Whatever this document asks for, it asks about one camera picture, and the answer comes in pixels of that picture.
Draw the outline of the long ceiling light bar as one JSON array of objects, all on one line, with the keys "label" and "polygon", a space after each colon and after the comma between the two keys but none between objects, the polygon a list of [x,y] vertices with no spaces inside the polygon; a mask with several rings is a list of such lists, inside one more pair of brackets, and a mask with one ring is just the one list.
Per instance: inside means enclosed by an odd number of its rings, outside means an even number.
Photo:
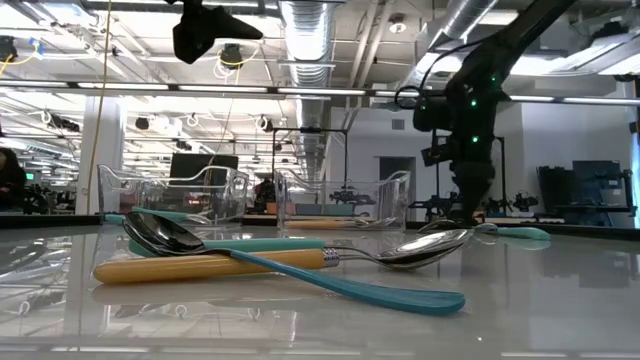
[{"label": "long ceiling light bar", "polygon": [[[102,90],[100,82],[65,82],[42,80],[13,80],[0,79],[0,91],[72,94],[99,94]],[[274,87],[274,86],[241,86],[241,85],[184,85],[184,84],[145,84],[145,83],[106,83],[105,93],[110,95],[153,95],[175,97],[374,97],[394,99],[397,94],[391,90],[372,89],[343,89],[343,88],[304,88],[304,87]],[[399,99],[414,98],[415,91],[401,91]],[[549,103],[563,105],[594,105],[594,106],[630,106],[640,107],[638,98],[608,98],[584,96],[534,96],[508,95],[507,101],[519,103]]]}]

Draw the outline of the silver ventilation duct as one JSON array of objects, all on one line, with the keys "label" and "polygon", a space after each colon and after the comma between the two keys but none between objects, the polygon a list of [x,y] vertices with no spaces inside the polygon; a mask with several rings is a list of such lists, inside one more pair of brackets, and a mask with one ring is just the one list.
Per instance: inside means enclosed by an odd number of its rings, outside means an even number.
[{"label": "silver ventilation duct", "polygon": [[[279,1],[284,21],[284,38],[289,60],[328,63],[331,22],[335,5],[314,1]],[[303,88],[329,86],[330,69],[322,65],[292,65],[292,84]],[[298,127],[324,125],[324,100],[295,100]],[[301,148],[308,177],[321,170],[325,139],[323,135],[301,135]]]},{"label": "silver ventilation duct", "polygon": [[399,86],[417,86],[428,68],[427,53],[451,41],[466,38],[499,0],[449,0],[444,16],[428,22],[416,36],[416,63]]}]

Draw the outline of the person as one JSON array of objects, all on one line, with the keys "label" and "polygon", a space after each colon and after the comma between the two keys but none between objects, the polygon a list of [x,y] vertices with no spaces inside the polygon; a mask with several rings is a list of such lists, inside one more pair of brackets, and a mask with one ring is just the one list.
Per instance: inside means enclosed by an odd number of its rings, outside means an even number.
[{"label": "person", "polygon": [[26,173],[19,165],[16,153],[0,147],[0,212],[22,212]]}]

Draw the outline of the white column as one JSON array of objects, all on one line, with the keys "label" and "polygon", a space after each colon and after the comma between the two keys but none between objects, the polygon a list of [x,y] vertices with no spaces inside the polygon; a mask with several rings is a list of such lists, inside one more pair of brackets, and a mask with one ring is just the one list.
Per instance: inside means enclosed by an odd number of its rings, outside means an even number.
[{"label": "white column", "polygon": [[94,215],[99,211],[97,166],[122,169],[126,122],[127,110],[123,99],[86,97],[76,184],[76,215]]}]

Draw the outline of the black equipment rack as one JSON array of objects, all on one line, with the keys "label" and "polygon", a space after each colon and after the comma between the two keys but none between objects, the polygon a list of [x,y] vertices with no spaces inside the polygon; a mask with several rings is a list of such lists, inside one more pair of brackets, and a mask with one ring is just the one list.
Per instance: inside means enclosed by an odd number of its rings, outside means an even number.
[{"label": "black equipment rack", "polygon": [[537,168],[545,212],[587,226],[614,227],[613,214],[636,215],[632,175],[612,160],[574,160],[570,169]]}]

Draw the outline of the black monitor screen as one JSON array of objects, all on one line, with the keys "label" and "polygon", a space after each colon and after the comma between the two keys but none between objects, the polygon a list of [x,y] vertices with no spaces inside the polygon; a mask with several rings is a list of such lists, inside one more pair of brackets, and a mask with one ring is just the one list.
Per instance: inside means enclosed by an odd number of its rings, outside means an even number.
[{"label": "black monitor screen", "polygon": [[227,168],[236,170],[234,155],[174,153],[171,159],[171,185],[221,186],[226,184]]}]

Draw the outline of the black spoon teal handle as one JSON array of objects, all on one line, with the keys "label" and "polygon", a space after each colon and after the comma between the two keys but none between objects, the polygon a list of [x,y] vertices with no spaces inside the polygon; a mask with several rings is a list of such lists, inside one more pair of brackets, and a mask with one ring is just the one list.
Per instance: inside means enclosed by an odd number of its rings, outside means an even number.
[{"label": "black spoon teal handle", "polygon": [[310,271],[240,250],[205,247],[202,240],[172,220],[155,214],[132,212],[123,226],[131,240],[161,257],[222,255],[258,265],[348,298],[384,308],[422,315],[449,315],[461,310],[466,298],[447,291],[416,290],[371,285]]}]

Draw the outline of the clear plastic bin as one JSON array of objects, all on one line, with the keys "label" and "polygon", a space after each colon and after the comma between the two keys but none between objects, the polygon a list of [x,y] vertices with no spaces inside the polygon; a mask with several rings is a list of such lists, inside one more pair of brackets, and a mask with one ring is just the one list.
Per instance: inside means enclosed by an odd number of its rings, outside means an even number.
[{"label": "clear plastic bin", "polygon": [[410,195],[411,173],[397,171],[374,182],[311,181],[290,170],[275,173],[276,217],[279,229],[289,221],[378,220],[395,217],[392,225],[357,231],[402,231]]},{"label": "clear plastic bin", "polygon": [[211,225],[177,222],[183,226],[218,228],[239,223],[244,217],[249,176],[227,168],[221,186],[171,185],[170,177],[153,177],[98,167],[99,211],[125,215],[134,207],[203,215]]}]

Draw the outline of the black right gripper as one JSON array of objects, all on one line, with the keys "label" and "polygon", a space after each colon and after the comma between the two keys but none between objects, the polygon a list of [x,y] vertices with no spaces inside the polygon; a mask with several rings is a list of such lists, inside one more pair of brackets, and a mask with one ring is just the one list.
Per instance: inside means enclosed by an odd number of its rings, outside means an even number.
[{"label": "black right gripper", "polygon": [[491,164],[500,78],[486,70],[460,69],[445,94],[452,114],[453,180],[461,194],[461,220],[475,223],[473,214],[495,179]]}]

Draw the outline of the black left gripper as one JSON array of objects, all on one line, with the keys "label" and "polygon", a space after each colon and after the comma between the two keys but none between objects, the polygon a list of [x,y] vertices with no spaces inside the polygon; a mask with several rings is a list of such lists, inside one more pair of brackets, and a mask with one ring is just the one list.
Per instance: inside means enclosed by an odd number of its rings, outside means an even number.
[{"label": "black left gripper", "polygon": [[222,6],[206,8],[202,0],[172,0],[183,5],[180,22],[172,29],[174,55],[193,64],[219,38],[259,40],[263,33],[233,17]]}]

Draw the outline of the black metal stand frame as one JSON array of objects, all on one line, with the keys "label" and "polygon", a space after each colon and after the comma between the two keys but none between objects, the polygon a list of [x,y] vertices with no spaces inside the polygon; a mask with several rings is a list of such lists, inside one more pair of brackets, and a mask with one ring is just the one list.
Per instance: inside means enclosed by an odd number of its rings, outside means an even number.
[{"label": "black metal stand frame", "polygon": [[274,127],[271,131],[271,170],[275,172],[275,156],[279,145],[291,145],[294,158],[307,178],[320,177],[326,170],[329,140],[335,138],[343,147],[344,173],[348,173],[349,137],[346,129],[306,126]]}]

